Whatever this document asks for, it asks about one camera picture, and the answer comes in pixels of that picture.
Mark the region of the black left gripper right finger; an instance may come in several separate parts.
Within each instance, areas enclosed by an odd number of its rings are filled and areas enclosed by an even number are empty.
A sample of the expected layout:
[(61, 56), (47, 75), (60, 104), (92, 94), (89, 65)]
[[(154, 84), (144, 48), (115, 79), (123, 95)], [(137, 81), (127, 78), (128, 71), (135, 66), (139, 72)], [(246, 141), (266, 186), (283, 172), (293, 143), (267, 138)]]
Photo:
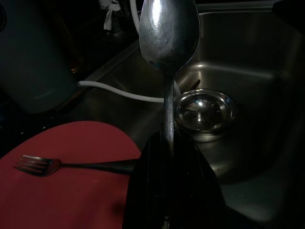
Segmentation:
[(220, 185), (193, 141), (174, 140), (173, 167), (171, 229), (228, 229)]

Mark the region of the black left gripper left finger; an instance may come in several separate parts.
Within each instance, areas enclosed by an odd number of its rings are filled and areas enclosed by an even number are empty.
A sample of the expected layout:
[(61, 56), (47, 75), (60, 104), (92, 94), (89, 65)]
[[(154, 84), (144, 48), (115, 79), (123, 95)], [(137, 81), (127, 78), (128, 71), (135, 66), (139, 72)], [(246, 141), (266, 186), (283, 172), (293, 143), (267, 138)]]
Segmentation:
[(130, 175), (124, 229), (163, 229), (166, 225), (168, 157), (160, 131), (152, 134)]

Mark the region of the stainless steel bowl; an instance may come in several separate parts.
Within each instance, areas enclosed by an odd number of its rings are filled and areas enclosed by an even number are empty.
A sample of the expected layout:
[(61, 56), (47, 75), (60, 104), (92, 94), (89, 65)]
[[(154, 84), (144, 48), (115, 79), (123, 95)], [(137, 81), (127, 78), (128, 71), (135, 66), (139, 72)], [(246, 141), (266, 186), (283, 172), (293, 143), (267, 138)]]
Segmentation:
[(231, 97), (209, 89), (187, 91), (174, 103), (177, 125), (196, 142), (220, 139), (232, 129), (237, 115)]

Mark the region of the pink round plate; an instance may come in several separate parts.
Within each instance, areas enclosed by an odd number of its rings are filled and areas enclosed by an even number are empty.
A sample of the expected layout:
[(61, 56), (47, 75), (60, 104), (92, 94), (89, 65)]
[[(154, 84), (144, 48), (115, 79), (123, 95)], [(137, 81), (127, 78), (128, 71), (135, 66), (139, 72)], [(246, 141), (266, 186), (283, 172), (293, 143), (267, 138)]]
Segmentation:
[(79, 121), (46, 130), (0, 159), (0, 229), (122, 229), (129, 177), (63, 168), (36, 177), (14, 168), (22, 155), (63, 163), (134, 159), (140, 151), (120, 129)]

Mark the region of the metal fork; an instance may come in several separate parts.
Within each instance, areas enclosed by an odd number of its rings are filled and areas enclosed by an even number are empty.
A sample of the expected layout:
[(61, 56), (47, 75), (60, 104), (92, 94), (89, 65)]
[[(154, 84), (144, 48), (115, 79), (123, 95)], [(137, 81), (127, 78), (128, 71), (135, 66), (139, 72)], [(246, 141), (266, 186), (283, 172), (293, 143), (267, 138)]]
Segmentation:
[(14, 168), (37, 177), (49, 176), (61, 168), (84, 168), (106, 171), (121, 175), (130, 175), (137, 161), (137, 159), (129, 159), (101, 163), (72, 164), (62, 163), (59, 159), (22, 155), (18, 158)]

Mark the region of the metal spoon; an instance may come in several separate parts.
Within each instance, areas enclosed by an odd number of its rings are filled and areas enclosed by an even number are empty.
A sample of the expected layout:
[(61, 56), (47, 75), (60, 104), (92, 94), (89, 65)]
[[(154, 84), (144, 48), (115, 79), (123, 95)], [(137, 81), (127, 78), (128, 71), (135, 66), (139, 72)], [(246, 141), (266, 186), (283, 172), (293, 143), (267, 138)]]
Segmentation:
[(164, 75), (164, 140), (174, 152), (174, 76), (199, 46), (200, 20), (195, 0), (144, 0), (139, 42), (146, 62)]

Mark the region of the stainless steel sink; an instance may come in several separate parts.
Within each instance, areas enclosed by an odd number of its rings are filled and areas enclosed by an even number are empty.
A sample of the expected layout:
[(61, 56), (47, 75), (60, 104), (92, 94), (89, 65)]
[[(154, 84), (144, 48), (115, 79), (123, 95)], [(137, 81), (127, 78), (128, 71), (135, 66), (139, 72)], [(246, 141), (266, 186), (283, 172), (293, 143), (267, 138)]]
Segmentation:
[(272, 4), (200, 4), (200, 47), (176, 80), (237, 106), (231, 128), (198, 145), (228, 207), (260, 229), (305, 229), (305, 31)]

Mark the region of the yellow oil bottle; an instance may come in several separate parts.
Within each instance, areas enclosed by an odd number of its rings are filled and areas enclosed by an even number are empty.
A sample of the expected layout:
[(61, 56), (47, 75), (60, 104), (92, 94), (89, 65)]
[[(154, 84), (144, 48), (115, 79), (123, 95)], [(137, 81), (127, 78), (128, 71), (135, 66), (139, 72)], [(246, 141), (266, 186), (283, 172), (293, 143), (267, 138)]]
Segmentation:
[(73, 73), (80, 72), (84, 66), (84, 59), (80, 50), (67, 27), (63, 17), (58, 14), (58, 29), (61, 37), (61, 42), (65, 50), (71, 71)]

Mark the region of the metal faucet base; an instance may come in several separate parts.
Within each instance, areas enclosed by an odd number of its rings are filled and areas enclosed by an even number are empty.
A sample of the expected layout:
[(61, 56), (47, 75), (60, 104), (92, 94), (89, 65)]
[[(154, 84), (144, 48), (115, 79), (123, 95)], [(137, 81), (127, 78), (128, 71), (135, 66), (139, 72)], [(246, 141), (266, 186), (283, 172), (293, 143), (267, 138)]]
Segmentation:
[(107, 34), (111, 38), (118, 38), (118, 37), (124, 36), (126, 34), (126, 32), (123, 30), (122, 26), (120, 25), (118, 16), (115, 16), (115, 15), (111, 16), (111, 26), (110, 26), (110, 29), (107, 32)]

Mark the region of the grey thermos jug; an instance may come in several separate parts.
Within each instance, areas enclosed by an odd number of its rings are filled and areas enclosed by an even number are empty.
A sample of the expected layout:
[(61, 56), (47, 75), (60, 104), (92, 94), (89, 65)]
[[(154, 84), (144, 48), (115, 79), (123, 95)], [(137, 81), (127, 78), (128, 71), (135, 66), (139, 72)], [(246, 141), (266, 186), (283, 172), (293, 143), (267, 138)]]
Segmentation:
[(77, 90), (36, 0), (0, 0), (0, 89), (29, 114), (61, 105)]

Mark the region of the white cloth tie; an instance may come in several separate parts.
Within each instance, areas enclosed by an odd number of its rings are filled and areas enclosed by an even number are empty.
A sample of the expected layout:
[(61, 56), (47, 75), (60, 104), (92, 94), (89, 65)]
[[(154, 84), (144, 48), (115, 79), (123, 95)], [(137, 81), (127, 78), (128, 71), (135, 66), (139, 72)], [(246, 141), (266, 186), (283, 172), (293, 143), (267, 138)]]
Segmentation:
[(118, 0), (99, 0), (99, 4), (102, 10), (107, 10), (104, 29), (110, 31), (112, 29), (112, 14), (121, 10), (121, 6)]

